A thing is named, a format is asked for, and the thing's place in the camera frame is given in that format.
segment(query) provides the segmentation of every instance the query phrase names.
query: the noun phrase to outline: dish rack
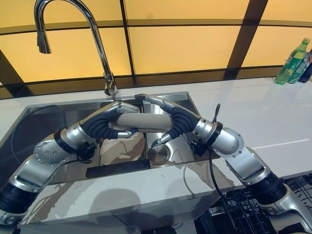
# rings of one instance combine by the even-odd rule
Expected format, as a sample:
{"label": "dish rack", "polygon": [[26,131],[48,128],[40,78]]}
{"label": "dish rack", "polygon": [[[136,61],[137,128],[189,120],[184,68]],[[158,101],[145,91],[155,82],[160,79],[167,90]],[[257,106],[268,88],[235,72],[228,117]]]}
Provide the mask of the dish rack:
{"label": "dish rack", "polygon": [[[312,174],[284,179],[312,213]],[[275,234],[269,218],[260,210],[249,191],[231,191],[235,199],[220,199],[195,221],[197,233],[203,234]]]}

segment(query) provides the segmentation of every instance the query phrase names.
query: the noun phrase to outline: faucet spout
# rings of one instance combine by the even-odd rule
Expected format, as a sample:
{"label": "faucet spout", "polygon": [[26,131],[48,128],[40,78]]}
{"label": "faucet spout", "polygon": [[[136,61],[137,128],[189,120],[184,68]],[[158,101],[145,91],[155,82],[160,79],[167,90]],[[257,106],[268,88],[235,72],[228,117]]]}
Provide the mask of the faucet spout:
{"label": "faucet spout", "polygon": [[[34,15],[35,15],[35,23],[37,28],[37,45],[39,47],[39,51],[44,54],[50,54],[50,46],[48,42],[48,38],[45,32],[45,25],[43,20],[43,11],[48,3],[50,3],[53,0],[37,0],[35,3],[35,9],[34,9]],[[89,22],[91,32],[94,38],[94,41],[97,46],[97,51],[99,54],[99,57],[101,59],[101,63],[104,70],[104,79],[105,79],[105,89],[104,92],[107,95],[113,95],[118,92],[115,79],[113,76],[113,73],[111,72],[108,61],[104,52],[104,47],[102,44],[101,36],[98,31],[97,23],[90,12],[90,10],[87,8],[87,6],[80,0],[64,0],[66,2],[71,3],[75,7],[77,7],[80,12],[86,17],[87,21]]]}

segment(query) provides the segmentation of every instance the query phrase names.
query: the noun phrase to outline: wire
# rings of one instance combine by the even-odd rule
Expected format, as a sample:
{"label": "wire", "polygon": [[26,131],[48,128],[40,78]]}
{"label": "wire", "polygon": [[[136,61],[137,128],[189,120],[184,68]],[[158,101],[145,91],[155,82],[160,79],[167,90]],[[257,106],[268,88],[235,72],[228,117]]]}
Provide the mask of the wire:
{"label": "wire", "polygon": [[223,200],[229,201],[229,200],[233,200],[233,199],[237,198],[238,196],[241,196],[243,190],[240,191],[238,194],[235,194],[235,195],[233,195],[233,196],[231,196],[231,197],[225,197],[225,196],[222,194],[222,192],[220,191],[220,189],[219,189],[219,187],[218,187],[218,185],[217,185],[217,183],[216,183],[216,180],[215,180],[214,169],[213,169],[213,160],[212,160],[212,157],[211,157],[211,156],[209,156],[209,168],[210,168],[211,179],[213,180],[213,183],[214,183],[214,187],[215,187],[216,191],[218,192],[218,194],[220,195],[220,197],[221,197]]}
{"label": "wire", "polygon": [[15,150],[14,150],[14,138],[15,138],[15,132],[16,132],[16,129],[19,127],[19,125],[25,120],[27,119],[30,115],[32,115],[33,113],[37,112],[37,111],[40,111],[42,109],[45,109],[45,108],[50,108],[50,107],[57,107],[57,108],[60,108],[61,111],[62,111],[62,116],[63,116],[63,127],[65,128],[68,128],[67,127],[67,123],[66,123],[66,115],[65,115],[65,111],[64,109],[61,107],[61,106],[58,106],[58,105],[48,105],[48,106],[43,106],[43,107],[40,107],[32,112],[30,112],[28,115],[24,116],[20,122],[18,122],[18,124],[16,125],[16,127],[14,128],[13,132],[12,132],[12,135],[11,135],[11,144],[10,144],[10,147],[11,147],[11,151],[12,151],[12,155],[13,157],[15,158],[15,160],[17,162],[19,162],[19,164],[21,164],[21,161],[19,160],[19,158],[17,157],[16,153],[15,153]]}
{"label": "wire", "polygon": [[79,161],[78,161],[78,160],[68,161],[68,162],[65,162],[64,164],[62,164],[61,167],[64,166],[64,165],[66,165],[66,164],[72,163],[72,162],[79,162]]}

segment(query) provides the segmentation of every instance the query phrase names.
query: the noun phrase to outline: sink basin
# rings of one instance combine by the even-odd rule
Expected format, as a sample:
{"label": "sink basin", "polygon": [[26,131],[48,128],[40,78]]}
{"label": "sink basin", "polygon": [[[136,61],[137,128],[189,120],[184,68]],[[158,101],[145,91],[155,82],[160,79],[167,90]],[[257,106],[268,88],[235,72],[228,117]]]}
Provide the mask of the sink basin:
{"label": "sink basin", "polygon": [[[156,94],[156,96],[164,97],[168,100],[174,101],[181,106],[195,112],[197,109],[193,104],[187,92]],[[138,102],[133,97],[118,97],[117,100],[125,101],[129,104],[139,107],[142,113],[153,114],[167,114],[163,112],[158,106],[148,102]],[[112,99],[94,99],[85,101],[72,101],[54,103],[61,106],[65,111],[67,125],[70,126],[79,120],[85,118],[97,109],[111,103]],[[57,107],[45,108],[39,110],[18,125],[14,137],[14,150],[18,160],[13,157],[10,147],[11,134],[17,123],[23,119],[30,112],[42,107],[44,105],[28,106],[21,113],[19,118],[12,125],[10,130],[6,133],[0,142],[0,186],[3,186],[12,173],[19,167],[29,155],[32,154],[34,146],[45,138],[47,135],[53,133],[58,128],[62,127],[62,112]],[[187,163],[198,160],[207,160],[208,153],[202,157],[193,154],[189,146],[192,139],[196,140],[193,134],[184,134],[156,150],[150,149],[151,143],[161,137],[163,133],[146,133],[145,134],[145,149],[143,154],[139,157],[141,159],[149,159],[151,168],[177,165],[180,163]],[[74,162],[62,166],[56,173],[51,183],[63,183],[69,181],[77,181],[86,179],[86,170],[88,168],[100,166],[99,148],[96,150],[95,156],[92,158],[92,163],[82,164]]]}

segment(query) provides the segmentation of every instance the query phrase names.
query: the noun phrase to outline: white countertop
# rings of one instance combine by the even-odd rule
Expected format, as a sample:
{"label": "white countertop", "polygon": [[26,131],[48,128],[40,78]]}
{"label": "white countertop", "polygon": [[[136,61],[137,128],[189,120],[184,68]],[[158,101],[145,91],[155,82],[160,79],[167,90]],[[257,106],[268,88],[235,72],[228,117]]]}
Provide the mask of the white countertop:
{"label": "white countertop", "polygon": [[[281,86],[274,84],[271,78],[256,78],[121,89],[118,96],[180,91],[189,92],[199,113],[207,119],[213,118],[215,107],[220,102],[218,121],[238,131],[245,144],[255,149],[278,177],[291,177],[312,171],[312,82]],[[105,97],[103,91],[92,91],[1,100],[0,138],[27,105]],[[227,168],[225,160],[215,159],[214,165],[234,185],[240,185]],[[110,182],[105,182],[104,187],[110,189],[108,186],[111,185],[117,188],[124,184],[124,189],[135,191],[141,203],[155,201],[151,196],[140,195],[140,190],[145,193],[152,189],[140,186],[143,178],[166,177],[168,188],[174,180],[182,181],[176,184],[176,189],[171,188],[166,194],[157,192],[156,195],[160,196],[157,200],[211,191],[197,171],[197,168],[202,170],[206,166],[197,166],[198,164],[193,163],[188,168],[172,166],[153,169],[154,173],[150,170],[131,173],[131,178],[136,175],[140,178],[132,178],[131,181],[129,176],[116,175]],[[188,185],[180,180],[183,177],[190,182]]]}

